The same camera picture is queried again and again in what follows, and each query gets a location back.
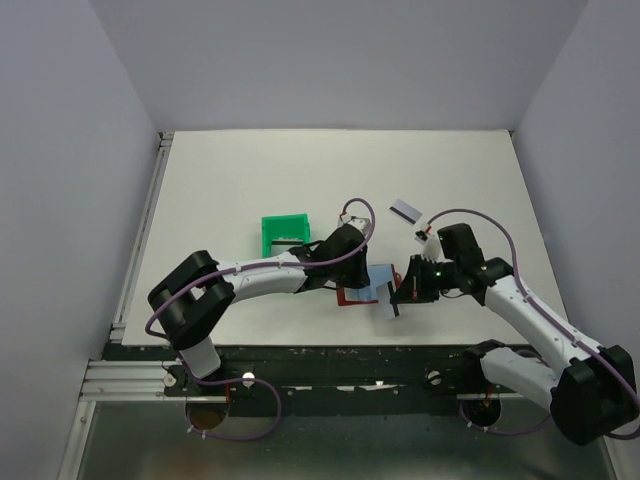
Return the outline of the red card holder wallet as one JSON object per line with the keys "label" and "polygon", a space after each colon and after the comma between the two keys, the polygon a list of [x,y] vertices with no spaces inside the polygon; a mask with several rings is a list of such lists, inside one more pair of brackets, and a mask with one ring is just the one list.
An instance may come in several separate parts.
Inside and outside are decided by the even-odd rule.
{"label": "red card holder wallet", "polygon": [[400,286],[401,275],[396,272],[393,264],[375,264],[367,267],[369,285],[359,289],[339,287],[336,290],[337,305],[340,307],[375,304],[378,302],[378,289],[387,283],[393,284],[393,289]]}

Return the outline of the green plastic card tray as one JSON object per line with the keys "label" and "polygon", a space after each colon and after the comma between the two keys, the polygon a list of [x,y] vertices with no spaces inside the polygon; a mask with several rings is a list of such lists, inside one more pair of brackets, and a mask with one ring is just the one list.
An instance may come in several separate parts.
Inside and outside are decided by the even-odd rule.
{"label": "green plastic card tray", "polygon": [[274,239],[299,239],[307,244],[311,228],[307,214],[264,216],[261,218],[262,257],[270,257],[270,244]]}

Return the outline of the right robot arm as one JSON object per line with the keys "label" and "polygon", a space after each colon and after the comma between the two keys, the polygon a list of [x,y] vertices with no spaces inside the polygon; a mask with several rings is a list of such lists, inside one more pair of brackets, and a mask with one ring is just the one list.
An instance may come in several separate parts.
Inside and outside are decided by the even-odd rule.
{"label": "right robot arm", "polygon": [[501,385],[520,394],[545,409],[560,432],[580,446],[638,418],[633,360],[622,347],[604,347],[548,310],[512,263],[485,259],[469,225],[419,237],[438,244],[444,259],[412,256],[391,295],[393,304],[433,303],[443,291],[457,290],[505,320],[538,354],[526,358],[499,341],[482,342],[466,351],[459,370],[467,389]]}

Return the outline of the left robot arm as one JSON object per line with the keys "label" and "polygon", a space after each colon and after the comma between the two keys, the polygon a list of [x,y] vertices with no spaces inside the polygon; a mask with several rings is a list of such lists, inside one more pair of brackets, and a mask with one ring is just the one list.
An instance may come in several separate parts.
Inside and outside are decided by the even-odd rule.
{"label": "left robot arm", "polygon": [[366,242],[372,222],[349,216],[325,240],[292,247],[270,258],[244,263],[218,262],[208,251],[189,255],[147,296],[171,348],[189,368],[187,382],[201,395],[214,393],[222,380],[210,334],[228,307],[270,294],[298,294],[370,284]]}

